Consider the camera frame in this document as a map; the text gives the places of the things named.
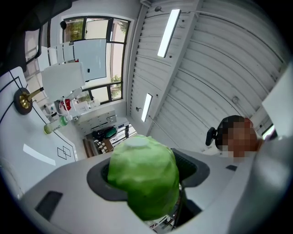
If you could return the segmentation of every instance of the ceiling light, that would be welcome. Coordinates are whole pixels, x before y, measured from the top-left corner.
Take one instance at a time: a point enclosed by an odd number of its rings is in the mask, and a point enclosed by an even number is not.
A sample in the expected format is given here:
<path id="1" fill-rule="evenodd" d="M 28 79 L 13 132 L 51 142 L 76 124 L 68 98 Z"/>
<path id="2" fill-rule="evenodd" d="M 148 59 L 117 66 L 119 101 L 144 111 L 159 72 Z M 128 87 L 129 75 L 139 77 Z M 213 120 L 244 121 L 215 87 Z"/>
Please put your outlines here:
<path id="1" fill-rule="evenodd" d="M 160 57 L 164 58 L 166 56 L 172 35 L 174 33 L 177 21 L 179 19 L 180 12 L 181 12 L 180 9 L 171 11 L 171 14 L 169 16 L 168 23 L 166 25 L 165 32 L 161 41 L 161 45 L 157 53 L 157 55 Z"/>
<path id="2" fill-rule="evenodd" d="M 145 101 L 145 105 L 143 107 L 143 111 L 142 111 L 142 116 L 141 116 L 141 120 L 143 122 L 146 121 L 146 118 L 147 118 L 147 113 L 148 113 L 148 110 L 150 108 L 150 104 L 151 104 L 151 101 L 152 101 L 152 95 L 150 95 L 149 93 L 146 95 L 146 101 Z"/>

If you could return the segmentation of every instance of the tree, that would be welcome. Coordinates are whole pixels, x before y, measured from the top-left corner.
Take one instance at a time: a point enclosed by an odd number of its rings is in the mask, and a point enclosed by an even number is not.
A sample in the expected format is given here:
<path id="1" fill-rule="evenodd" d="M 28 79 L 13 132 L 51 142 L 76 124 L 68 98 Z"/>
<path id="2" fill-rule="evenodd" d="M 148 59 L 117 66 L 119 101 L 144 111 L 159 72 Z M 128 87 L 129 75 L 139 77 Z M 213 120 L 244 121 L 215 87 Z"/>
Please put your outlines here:
<path id="1" fill-rule="evenodd" d="M 121 77 L 115 75 L 111 78 L 111 82 L 118 82 L 121 81 Z M 121 97 L 121 83 L 111 85 L 111 96 L 112 99 L 120 98 Z"/>
<path id="2" fill-rule="evenodd" d="M 111 78 L 111 82 L 117 82 L 117 81 L 121 81 L 121 77 L 119 77 L 118 75 L 115 75 L 114 77 Z"/>
<path id="3" fill-rule="evenodd" d="M 90 101 L 91 97 L 90 97 L 88 92 L 87 93 L 83 92 L 79 96 L 77 96 L 77 100 L 78 100 L 79 103 L 81 103 L 83 101 Z"/>
<path id="4" fill-rule="evenodd" d="M 76 41 L 81 39 L 83 21 L 69 22 L 67 23 L 66 32 L 68 37 L 66 41 Z"/>
<path id="5" fill-rule="evenodd" d="M 118 21 L 118 24 L 120 26 L 120 30 L 126 34 L 126 31 L 127 31 L 127 27 L 128 27 L 128 23 L 125 22 L 125 21 Z"/>

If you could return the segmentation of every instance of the fluorescent light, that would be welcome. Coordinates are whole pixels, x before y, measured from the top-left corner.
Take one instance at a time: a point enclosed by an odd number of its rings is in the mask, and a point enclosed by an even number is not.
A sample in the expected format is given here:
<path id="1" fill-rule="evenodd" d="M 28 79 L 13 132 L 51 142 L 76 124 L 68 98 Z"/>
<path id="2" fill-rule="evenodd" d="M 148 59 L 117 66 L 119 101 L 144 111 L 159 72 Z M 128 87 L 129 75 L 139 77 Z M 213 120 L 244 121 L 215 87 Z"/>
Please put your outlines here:
<path id="1" fill-rule="evenodd" d="M 271 135 L 273 133 L 273 131 L 275 130 L 275 126 L 272 125 L 268 130 L 266 130 L 263 134 L 262 134 L 262 138 L 265 139 L 268 135 Z"/>
<path id="2" fill-rule="evenodd" d="M 142 111 L 142 116 L 141 116 L 141 120 L 143 122 L 146 121 L 147 118 L 147 113 L 148 113 L 148 109 L 150 108 L 150 104 L 152 101 L 152 95 L 150 95 L 149 93 L 146 95 L 146 101 L 145 101 L 145 105 L 143 107 L 143 111 Z"/>
<path id="3" fill-rule="evenodd" d="M 176 9 L 176 10 L 171 11 L 171 14 L 169 16 L 168 23 L 166 25 L 165 32 L 164 32 L 164 35 L 163 35 L 163 38 L 161 41 L 161 45 L 160 45 L 159 51 L 157 53 L 157 55 L 160 57 L 164 58 L 166 56 L 166 53 L 167 53 L 172 35 L 174 33 L 175 26 L 177 24 L 177 20 L 179 18 L 180 12 L 181 12 L 180 9 Z"/>

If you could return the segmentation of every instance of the window frame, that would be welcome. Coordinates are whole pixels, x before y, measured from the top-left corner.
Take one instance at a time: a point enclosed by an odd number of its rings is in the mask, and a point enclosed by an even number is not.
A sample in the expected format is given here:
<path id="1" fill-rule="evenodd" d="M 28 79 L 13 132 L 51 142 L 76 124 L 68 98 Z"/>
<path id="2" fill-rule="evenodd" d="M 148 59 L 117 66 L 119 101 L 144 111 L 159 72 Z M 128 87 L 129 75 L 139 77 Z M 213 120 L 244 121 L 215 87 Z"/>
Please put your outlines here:
<path id="1" fill-rule="evenodd" d="M 101 102 L 102 104 L 106 104 L 112 101 L 117 101 L 117 100 L 121 100 L 123 99 L 123 67 L 124 67 L 124 58 L 125 58 L 125 47 L 126 47 L 126 40 L 127 40 L 127 36 L 128 36 L 128 31 L 129 31 L 129 26 L 130 26 L 130 21 L 129 20 L 125 20 L 125 19 L 121 19 L 121 18 L 116 18 L 116 17 L 109 17 L 109 16 L 76 16 L 76 17 L 70 17 L 70 18 L 65 18 L 63 19 L 64 21 L 69 21 L 69 20 L 76 20 L 76 19 L 83 19 L 83 25 L 82 25 L 82 32 L 81 32 L 81 39 L 80 40 L 75 40 L 73 42 L 77 42 L 77 41 L 83 41 L 83 40 L 90 40 L 90 39 L 85 39 L 85 32 L 86 32 L 86 26 L 87 26 L 87 19 L 88 18 L 93 18 L 93 19 L 108 19 L 108 26 L 107 26 L 107 32 L 106 32 L 106 43 L 110 43 L 110 44 L 123 44 L 123 52 L 122 52 L 122 63 L 121 63 L 121 81 L 118 82 L 113 82 L 113 83 L 108 83 L 108 84 L 104 84 L 104 85 L 97 85 L 97 86 L 93 86 L 90 88 L 86 88 L 86 89 L 82 89 L 82 91 L 88 91 L 91 100 L 94 100 L 94 97 L 92 96 L 92 92 L 91 90 L 94 89 L 98 89 L 98 88 L 103 88 L 103 87 L 107 87 L 107 91 L 108 91 L 108 101 L 103 101 Z M 128 27 L 127 27 L 127 31 L 125 32 L 125 38 L 124 38 L 124 42 L 115 42 L 115 41 L 111 41 L 110 37 L 111 37 L 111 32 L 113 30 L 113 22 L 114 19 L 116 20 L 123 20 L 125 22 L 128 23 Z M 65 32 L 64 30 L 62 30 L 62 42 L 64 43 L 64 39 L 65 39 Z M 113 99 L 112 100 L 112 95 L 111 95 L 111 85 L 115 85 L 115 84 L 121 84 L 121 98 L 118 99 Z"/>

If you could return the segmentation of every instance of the window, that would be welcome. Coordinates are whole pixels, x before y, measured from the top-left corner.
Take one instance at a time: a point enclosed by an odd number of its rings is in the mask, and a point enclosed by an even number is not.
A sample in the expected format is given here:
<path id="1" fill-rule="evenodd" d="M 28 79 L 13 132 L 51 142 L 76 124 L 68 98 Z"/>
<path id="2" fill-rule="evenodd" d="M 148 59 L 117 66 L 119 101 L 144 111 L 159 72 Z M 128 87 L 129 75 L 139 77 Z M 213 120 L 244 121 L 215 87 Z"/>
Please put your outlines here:
<path id="1" fill-rule="evenodd" d="M 89 80 L 82 87 L 79 99 L 98 99 L 101 104 L 123 97 L 123 60 L 129 28 L 126 20 L 105 16 L 84 16 L 64 19 L 63 42 L 106 39 L 106 77 Z"/>
<path id="2" fill-rule="evenodd" d="M 82 39 L 83 19 L 66 20 L 66 29 L 63 31 L 63 41 L 70 42 Z"/>
<path id="3" fill-rule="evenodd" d="M 129 137 L 133 137 L 135 135 L 137 135 L 136 130 L 132 127 L 131 124 L 129 124 L 125 127 L 119 128 L 118 133 L 110 139 L 110 142 L 115 147 L 122 141 L 126 140 Z"/>

